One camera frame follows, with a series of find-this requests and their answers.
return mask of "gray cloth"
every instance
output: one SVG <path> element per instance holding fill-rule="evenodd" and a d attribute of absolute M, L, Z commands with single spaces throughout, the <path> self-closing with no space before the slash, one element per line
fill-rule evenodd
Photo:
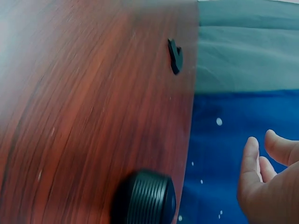
<path fill-rule="evenodd" d="M 199 3 L 196 93 L 299 89 L 299 5 Z"/>

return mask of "blue fabric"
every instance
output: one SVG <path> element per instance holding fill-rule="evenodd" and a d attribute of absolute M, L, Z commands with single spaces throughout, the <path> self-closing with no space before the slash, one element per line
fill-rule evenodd
<path fill-rule="evenodd" d="M 268 129 L 299 139 L 298 99 L 298 90 L 195 96 L 178 223 L 247 223 L 236 199 L 243 147 L 249 136 L 255 136 L 260 155 L 268 157 L 264 148 Z M 285 168 L 269 159 L 276 171 Z"/>

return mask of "black knob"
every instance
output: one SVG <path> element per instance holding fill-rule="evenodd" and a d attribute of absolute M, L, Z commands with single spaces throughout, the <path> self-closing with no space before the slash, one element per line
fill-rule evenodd
<path fill-rule="evenodd" d="M 119 185 L 114 195 L 111 223 L 171 224 L 176 206 L 171 178 L 141 170 Z"/>

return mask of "wooden board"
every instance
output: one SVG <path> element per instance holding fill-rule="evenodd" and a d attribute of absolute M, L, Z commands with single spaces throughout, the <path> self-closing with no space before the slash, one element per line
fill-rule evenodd
<path fill-rule="evenodd" d="M 195 1 L 2 0 L 0 223 L 109 223 L 138 168 L 171 175 L 179 206 L 197 38 Z"/>

